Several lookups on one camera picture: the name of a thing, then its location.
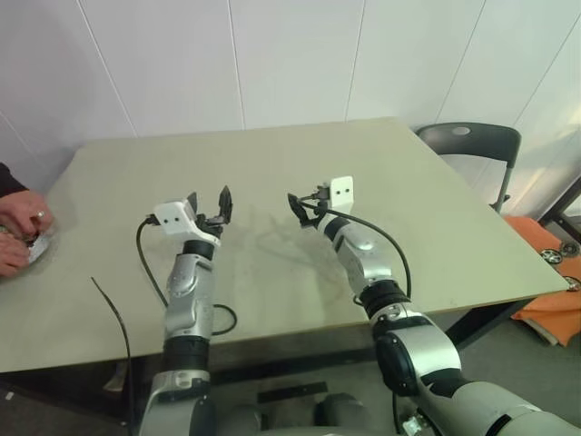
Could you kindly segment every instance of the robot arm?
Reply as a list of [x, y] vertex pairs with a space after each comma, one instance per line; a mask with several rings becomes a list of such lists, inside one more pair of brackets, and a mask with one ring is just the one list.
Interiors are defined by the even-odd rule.
[[[369, 317], [385, 384], [397, 395], [411, 397], [442, 435], [577, 435], [575, 427], [515, 394], [464, 378], [453, 343], [414, 308], [369, 231], [325, 213], [326, 209], [350, 211], [352, 184], [351, 177], [334, 179], [313, 195], [299, 199], [289, 194], [289, 203], [303, 227], [312, 225], [330, 239], [345, 267], [351, 290]], [[301, 201], [307, 199], [318, 200], [316, 218], [309, 219], [302, 208]], [[406, 431], [416, 434], [411, 427]]]
[[141, 436], [214, 434], [209, 398], [208, 351], [212, 337], [213, 255], [220, 248], [222, 227], [230, 222], [231, 195], [220, 195], [220, 213], [197, 214], [196, 194], [182, 202], [159, 204], [155, 221], [183, 243], [167, 283], [162, 371], [143, 415]]

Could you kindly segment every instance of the beige tabletop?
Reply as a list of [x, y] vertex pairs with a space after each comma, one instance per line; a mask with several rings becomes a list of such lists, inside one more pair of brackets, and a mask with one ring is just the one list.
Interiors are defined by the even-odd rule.
[[[97, 141], [83, 147], [48, 202], [58, 233], [21, 276], [0, 283], [0, 372], [124, 356], [123, 337], [90, 281], [109, 293], [133, 354], [162, 348], [163, 307], [139, 263], [135, 229], [157, 203], [198, 192], [234, 208], [216, 256], [215, 302], [239, 316], [216, 342], [365, 322], [329, 241], [302, 230], [286, 193], [354, 177], [353, 213], [406, 252], [413, 300], [441, 312], [566, 288], [527, 243], [442, 160], [393, 118], [245, 132]], [[381, 242], [405, 289], [396, 252]], [[180, 247], [146, 227], [143, 248], [165, 283]], [[216, 322], [228, 324], [223, 313]]]

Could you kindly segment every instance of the orange cloth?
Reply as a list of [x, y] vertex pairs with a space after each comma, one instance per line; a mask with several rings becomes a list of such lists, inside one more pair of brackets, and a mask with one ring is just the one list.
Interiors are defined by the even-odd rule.
[[[505, 220], [537, 252], [546, 248], [559, 249], [561, 241], [535, 220], [524, 216], [506, 216]], [[556, 270], [581, 281], [581, 257], [563, 258]], [[562, 291], [538, 297], [512, 317], [538, 322], [566, 346], [573, 335], [581, 332], [581, 292]]]

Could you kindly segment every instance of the black cable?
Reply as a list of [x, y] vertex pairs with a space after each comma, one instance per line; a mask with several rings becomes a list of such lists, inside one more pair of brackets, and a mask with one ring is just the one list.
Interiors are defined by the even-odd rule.
[[227, 306], [226, 304], [214, 304], [214, 308], [223, 309], [224, 311], [228, 312], [232, 317], [232, 324], [230, 325], [230, 327], [228, 327], [224, 330], [218, 330], [217, 332], [212, 332], [212, 336], [220, 336], [222, 334], [226, 334], [226, 333], [229, 333], [232, 330], [234, 330], [236, 328], [236, 325], [238, 324], [238, 316], [236, 315], [236, 312], [233, 310], [233, 308], [230, 306]]
[[137, 227], [137, 233], [135, 234], [135, 245], [137, 246], [137, 253], [139, 254], [139, 259], [142, 261], [143, 268], [144, 268], [145, 272], [147, 273], [147, 276], [149, 277], [149, 280], [152, 283], [152, 286], [153, 286], [155, 292], [157, 293], [157, 296], [160, 297], [160, 300], [162, 301], [163, 305], [165, 307], [167, 307], [167, 300], [165, 299], [165, 296], [163, 295], [162, 290], [160, 289], [159, 285], [157, 284], [155, 277], [153, 277], [152, 270], [149, 269], [149, 265], [147, 264], [147, 261], [145, 260], [145, 256], [143, 255], [142, 231], [143, 231], [143, 227], [145, 227], [147, 224], [151, 224], [151, 223], [153, 223], [152, 219], [148, 216], [147, 218], [145, 218], [143, 220], [143, 222], [141, 224], [139, 224], [139, 227]]
[[[326, 207], [315, 206], [312, 204], [305, 203], [303, 201], [301, 201], [299, 203], [301, 206], [306, 207], [308, 209], [312, 209], [313, 211], [330, 213], [331, 215], [340, 216], [341, 218], [346, 218], [346, 219], [351, 220], [355, 223], [365, 225], [366, 227], [369, 227], [371, 230], [374, 230], [375, 232], [379, 233], [381, 236], [386, 238], [395, 247], [396, 251], [399, 254], [399, 257], [401, 258], [401, 262], [403, 263], [403, 269], [406, 272], [406, 296], [409, 299], [411, 299], [411, 272], [409, 270], [408, 259], [406, 258], [406, 255], [404, 254], [404, 252], [401, 249], [401, 247], [399, 246], [399, 244], [396, 242], [395, 239], [393, 239], [393, 237], [391, 237], [389, 234], [384, 232], [377, 225], [370, 223], [368, 221], [362, 220], [361, 218], [358, 218], [357, 216], [349, 215], [349, 214], [343, 213], [343, 212], [333, 211], [332, 209], [327, 209]], [[353, 298], [353, 302], [355, 304], [358, 304], [356, 298]], [[398, 415], [398, 396], [396, 395], [396, 393], [394, 391], [391, 393], [391, 411], [393, 413], [393, 424], [395, 425], [396, 432], [398, 434], [401, 434], [402, 428], [401, 428], [401, 422], [399, 421], [399, 415]]]
[[[163, 305], [165, 307], [167, 307], [167, 300], [165, 299], [165, 296], [163, 295], [163, 292], [160, 289], [160, 286], [157, 284], [155, 277], [153, 277], [152, 270], [150, 270], [149, 264], [147, 263], [147, 260], [145, 260], [145, 256], [143, 255], [142, 230], [143, 230], [143, 227], [145, 227], [147, 224], [155, 224], [155, 221], [151, 215], [148, 216], [147, 218], [145, 218], [143, 220], [143, 222], [141, 224], [139, 224], [139, 227], [137, 227], [137, 233], [135, 235], [135, 245], [137, 245], [137, 252], [139, 253], [139, 258], [142, 261], [142, 265], [143, 265], [145, 272], [147, 273], [147, 277], [149, 277], [149, 280], [152, 283], [152, 286], [155, 289], [155, 292], [160, 297], [160, 300], [162, 301]], [[232, 317], [232, 324], [227, 329], [218, 330], [217, 332], [212, 332], [212, 336], [220, 336], [221, 334], [226, 334], [226, 333], [229, 333], [232, 330], [234, 330], [234, 328], [238, 324], [238, 316], [236, 315], [236, 312], [233, 310], [233, 308], [227, 306], [226, 304], [214, 304], [213, 307], [216, 309], [223, 309], [226, 312], [228, 312]]]
[[94, 277], [91, 277], [91, 280], [93, 281], [93, 284], [99, 290], [99, 292], [101, 293], [101, 295], [103, 296], [103, 298], [105, 299], [107, 304], [109, 304], [109, 307], [113, 311], [115, 318], [117, 318], [117, 321], [119, 322], [119, 326], [121, 327], [121, 332], [123, 333], [123, 339], [125, 340], [125, 350], [127, 351], [127, 386], [128, 386], [128, 390], [129, 390], [128, 391], [129, 423], [127, 424], [127, 434], [129, 434], [129, 436], [133, 436], [133, 429], [135, 428], [135, 418], [134, 418], [134, 416], [135, 416], [134, 415], [135, 414], [135, 396], [134, 395], [135, 394], [134, 394], [134, 389], [133, 389], [133, 367], [131, 365], [131, 349], [129, 347], [129, 336], [127, 336], [127, 329], [125, 328], [125, 323], [123, 322], [123, 318], [122, 318], [121, 314], [119, 313], [119, 311], [117, 311], [117, 308], [115, 307], [115, 305], [113, 304], [113, 302], [111, 301], [109, 296], [103, 291], [103, 289], [101, 289], [101, 286], [99, 286], [99, 283], [97, 283], [97, 281], [94, 279]]

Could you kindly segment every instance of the black chair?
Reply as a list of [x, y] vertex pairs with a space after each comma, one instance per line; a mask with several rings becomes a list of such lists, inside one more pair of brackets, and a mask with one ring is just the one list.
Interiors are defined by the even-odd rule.
[[500, 213], [507, 195], [510, 175], [517, 160], [520, 133], [510, 127], [481, 123], [432, 124], [416, 135], [437, 154], [470, 154], [507, 163], [498, 199], [491, 206]]

